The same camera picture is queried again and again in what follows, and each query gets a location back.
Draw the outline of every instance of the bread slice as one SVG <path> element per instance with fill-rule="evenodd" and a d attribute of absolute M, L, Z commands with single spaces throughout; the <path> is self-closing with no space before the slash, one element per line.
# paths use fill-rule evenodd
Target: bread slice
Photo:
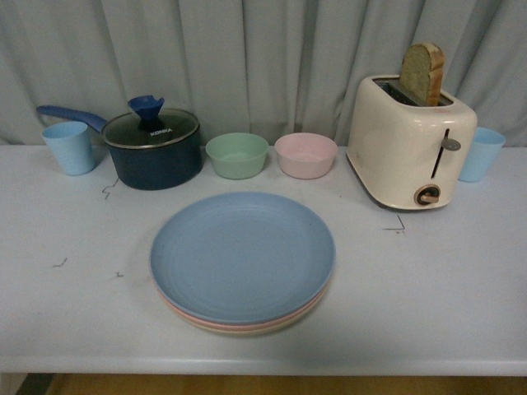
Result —
<path fill-rule="evenodd" d="M 406 51 L 399 84 L 425 105 L 438 105 L 445 55 L 433 43 L 414 44 Z"/>

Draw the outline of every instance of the saucepan handle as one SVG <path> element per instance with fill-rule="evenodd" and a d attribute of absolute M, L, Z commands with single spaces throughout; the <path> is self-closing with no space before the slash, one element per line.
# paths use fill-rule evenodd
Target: saucepan handle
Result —
<path fill-rule="evenodd" d="M 106 125 L 106 120 L 99 115 L 87 113 L 86 111 L 79 111 L 77 109 L 66 109 L 56 105 L 41 105 L 37 107 L 36 110 L 39 114 L 86 123 L 98 133 L 101 133 L 102 128 Z"/>

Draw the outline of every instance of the toaster knob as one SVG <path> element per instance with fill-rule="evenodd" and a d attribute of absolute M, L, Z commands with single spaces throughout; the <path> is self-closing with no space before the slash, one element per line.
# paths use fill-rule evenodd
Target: toaster knob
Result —
<path fill-rule="evenodd" d="M 420 206 L 427 206 L 439 202 L 441 191 L 437 185 L 425 185 L 419 188 L 414 195 L 415 202 Z"/>

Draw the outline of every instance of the wooden floor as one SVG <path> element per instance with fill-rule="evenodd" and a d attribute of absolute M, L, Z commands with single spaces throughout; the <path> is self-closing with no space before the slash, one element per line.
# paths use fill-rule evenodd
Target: wooden floor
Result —
<path fill-rule="evenodd" d="M 57 374 L 46 395 L 527 394 L 527 378 Z"/>

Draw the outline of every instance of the pink plate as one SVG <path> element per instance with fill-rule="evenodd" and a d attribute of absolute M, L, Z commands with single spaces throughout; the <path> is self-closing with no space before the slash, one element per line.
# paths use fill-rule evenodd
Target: pink plate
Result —
<path fill-rule="evenodd" d="M 317 302 L 324 295 L 327 288 L 328 285 L 326 284 L 326 286 L 312 300 L 310 300 L 298 310 L 288 315 L 274 319 L 272 321 L 267 321 L 266 323 L 255 323 L 250 325 L 230 325 L 222 323 L 212 323 L 204 319 L 196 318 L 190 314 L 185 313 L 183 310 L 180 310 L 175 307 L 167 298 L 163 296 L 163 294 L 160 293 L 160 296 L 165 301 L 165 303 L 172 310 L 174 310 L 174 312 L 178 314 L 184 321 L 191 323 L 198 328 L 207 329 L 213 332 L 228 333 L 235 335 L 257 335 L 284 328 L 296 322 L 298 319 L 302 318 L 309 311 L 311 311 L 313 307 L 315 307 Z"/>

